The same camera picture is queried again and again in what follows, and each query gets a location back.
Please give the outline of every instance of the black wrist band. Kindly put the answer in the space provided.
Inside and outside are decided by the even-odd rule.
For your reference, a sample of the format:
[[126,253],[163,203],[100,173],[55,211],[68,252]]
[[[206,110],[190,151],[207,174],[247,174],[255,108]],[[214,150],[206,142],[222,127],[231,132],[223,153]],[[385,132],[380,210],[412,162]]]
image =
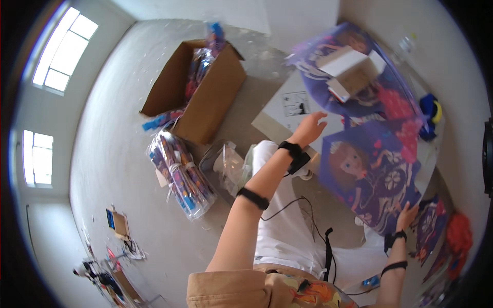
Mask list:
[[248,200],[252,201],[262,211],[265,211],[269,206],[269,200],[267,200],[267,198],[262,198],[258,194],[254,193],[251,190],[248,190],[245,187],[240,189],[236,196],[244,196]]
[[299,144],[295,143],[289,143],[287,141],[281,142],[279,145],[278,149],[286,149],[289,151],[289,155],[293,160],[299,159],[301,154],[303,153],[303,150]]
[[394,242],[398,238],[404,238],[404,240],[407,242],[407,235],[404,232],[404,230],[401,230],[399,232],[396,232],[394,234],[387,233],[385,234],[384,238],[384,252],[387,252],[389,248],[392,248],[394,245]]
[[390,265],[387,265],[384,270],[382,271],[382,275],[380,275],[380,279],[382,276],[385,274],[386,271],[393,270],[393,269],[406,269],[407,268],[407,261],[402,261],[402,262],[397,262],[397,263],[392,263]]

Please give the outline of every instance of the gray floor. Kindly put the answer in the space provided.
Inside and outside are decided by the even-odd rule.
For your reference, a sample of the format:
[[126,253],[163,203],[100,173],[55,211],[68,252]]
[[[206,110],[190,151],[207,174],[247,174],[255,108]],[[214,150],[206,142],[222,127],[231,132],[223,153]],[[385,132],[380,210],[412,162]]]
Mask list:
[[[233,141],[244,156],[251,144],[265,139],[250,122],[292,68],[283,65],[286,54],[270,48],[263,34],[231,27],[225,30],[227,39],[246,59],[243,65],[248,77],[216,139]],[[115,253],[121,249],[121,242],[107,226],[105,208],[114,204],[128,216],[131,236],[147,259],[126,261],[123,266],[145,298],[159,293],[167,299],[168,304],[161,302],[156,307],[185,305],[188,275],[206,268],[229,211],[225,202],[218,201],[203,219],[191,223],[173,198],[166,203],[168,190],[160,188],[146,155],[151,134],[141,129],[145,119],[139,110],[164,64],[181,41],[203,35],[200,22],[156,20],[133,25],[94,84],[73,150],[70,202],[78,228],[89,234],[96,257],[104,258],[106,247]],[[196,147],[193,152],[198,157],[204,150]],[[316,178],[293,182],[296,194],[312,202],[319,229],[334,228],[333,246],[361,245],[363,228],[353,223],[352,212]],[[408,300],[414,297],[425,269],[406,279],[413,289]]]

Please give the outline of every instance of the shoe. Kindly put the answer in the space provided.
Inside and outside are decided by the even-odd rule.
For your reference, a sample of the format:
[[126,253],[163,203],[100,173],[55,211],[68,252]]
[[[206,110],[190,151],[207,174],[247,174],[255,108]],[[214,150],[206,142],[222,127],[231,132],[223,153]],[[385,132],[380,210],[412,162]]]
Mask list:
[[304,181],[308,181],[313,177],[313,172],[311,170],[308,170],[306,175],[300,175],[300,178]]
[[358,216],[356,216],[354,218],[354,224],[357,225],[357,226],[362,226],[363,225],[363,221],[361,220],[361,218],[359,218]]

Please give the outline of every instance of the small cardboard box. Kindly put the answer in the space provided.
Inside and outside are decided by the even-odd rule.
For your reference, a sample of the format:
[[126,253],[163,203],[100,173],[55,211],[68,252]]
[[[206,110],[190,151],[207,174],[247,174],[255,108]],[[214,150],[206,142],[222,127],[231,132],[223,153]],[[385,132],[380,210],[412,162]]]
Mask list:
[[[152,86],[141,114],[153,117],[184,106],[193,49],[205,46],[204,40],[180,44]],[[198,144],[211,141],[247,77],[240,60],[244,58],[227,42],[173,128],[175,135]]]
[[352,95],[377,78],[387,64],[375,50],[367,56],[353,50],[351,46],[344,46],[318,59],[316,65],[333,77],[327,81],[329,91],[340,102],[345,103]]
[[118,238],[125,238],[130,236],[128,230],[127,216],[119,214],[114,209],[106,209],[106,216],[108,218],[108,225],[115,231],[115,235]]

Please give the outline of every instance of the beige shirt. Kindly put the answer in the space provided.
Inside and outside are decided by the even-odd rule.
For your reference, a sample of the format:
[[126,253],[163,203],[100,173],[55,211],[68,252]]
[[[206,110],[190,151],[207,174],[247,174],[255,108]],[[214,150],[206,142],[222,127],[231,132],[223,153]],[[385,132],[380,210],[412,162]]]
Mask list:
[[317,280],[302,270],[270,263],[255,265],[253,270],[191,274],[188,277],[187,303],[194,308],[358,307],[332,283]]

